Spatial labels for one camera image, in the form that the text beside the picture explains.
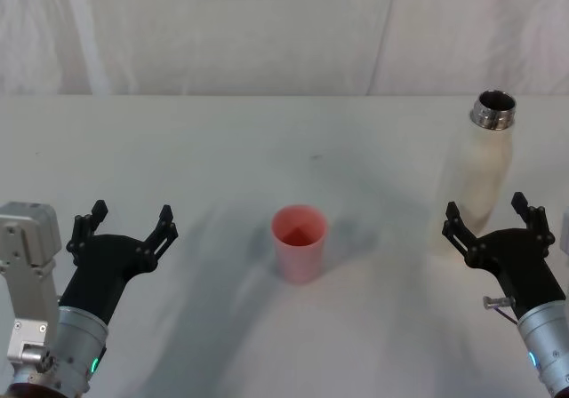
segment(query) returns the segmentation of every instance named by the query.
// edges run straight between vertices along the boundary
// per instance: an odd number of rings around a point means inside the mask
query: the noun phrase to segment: table surface
[[[425,250],[447,142],[473,97],[0,99],[0,195],[51,204],[62,241],[104,198],[101,233],[144,238],[162,204],[180,239],[131,281],[92,397],[547,396],[515,326],[486,312],[497,282]],[[569,204],[569,98],[518,98],[514,161],[488,228],[515,227],[515,191],[556,236]],[[329,219],[326,269],[281,281],[271,215]],[[74,267],[62,251],[62,292]],[[563,287],[566,256],[549,264]],[[0,282],[0,354],[12,310]],[[1,385],[12,368],[0,362]]]

